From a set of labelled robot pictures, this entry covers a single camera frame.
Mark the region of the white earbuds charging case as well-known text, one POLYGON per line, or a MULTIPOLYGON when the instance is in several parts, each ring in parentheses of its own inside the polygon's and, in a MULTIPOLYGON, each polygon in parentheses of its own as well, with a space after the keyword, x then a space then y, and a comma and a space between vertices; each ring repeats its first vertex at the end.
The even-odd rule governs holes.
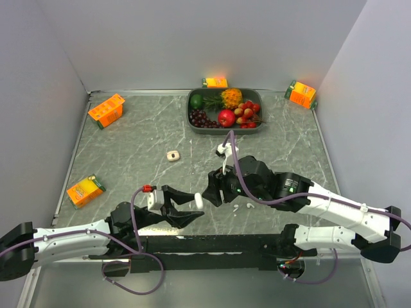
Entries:
POLYGON ((204 201, 203 201, 203 197, 202 197, 201 193, 196 192, 194 194, 194 201, 195 201, 196 208, 198 210, 203 210, 204 209, 204 201))

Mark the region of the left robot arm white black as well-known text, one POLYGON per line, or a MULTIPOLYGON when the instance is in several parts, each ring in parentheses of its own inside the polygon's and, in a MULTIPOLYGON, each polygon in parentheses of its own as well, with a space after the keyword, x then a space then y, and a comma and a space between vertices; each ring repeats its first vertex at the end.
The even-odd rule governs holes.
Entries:
POLYGON ((138 189, 147 195, 147 205, 133 200, 119 203, 105 219, 66 228, 34 228, 32 222, 18 224, 1 237, 1 281, 27 275, 45 264, 82 256, 121 257, 125 250, 143 252, 138 231, 167 222, 184 228, 204 215, 204 202, 195 194, 145 185, 138 189))

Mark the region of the pink earbuds charging case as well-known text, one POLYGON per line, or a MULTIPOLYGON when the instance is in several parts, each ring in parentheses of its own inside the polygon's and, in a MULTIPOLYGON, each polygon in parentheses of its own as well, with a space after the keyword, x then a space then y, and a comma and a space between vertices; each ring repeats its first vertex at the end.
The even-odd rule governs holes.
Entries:
POLYGON ((177 150, 167 152, 166 158, 169 162, 176 162, 180 159, 180 153, 177 150))

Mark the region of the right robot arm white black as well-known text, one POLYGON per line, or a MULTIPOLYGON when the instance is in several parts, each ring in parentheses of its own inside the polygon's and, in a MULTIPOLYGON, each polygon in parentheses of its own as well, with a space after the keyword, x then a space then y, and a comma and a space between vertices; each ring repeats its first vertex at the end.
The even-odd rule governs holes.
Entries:
POLYGON ((236 166, 223 165, 210 172, 202 196, 216 207, 244 196, 280 211, 332 223, 330 227, 286 225, 280 246, 287 255, 336 249, 391 263, 401 251, 401 238, 395 233, 401 214, 398 208, 376 209, 355 203, 296 173, 275 173, 253 156, 241 158, 236 166))

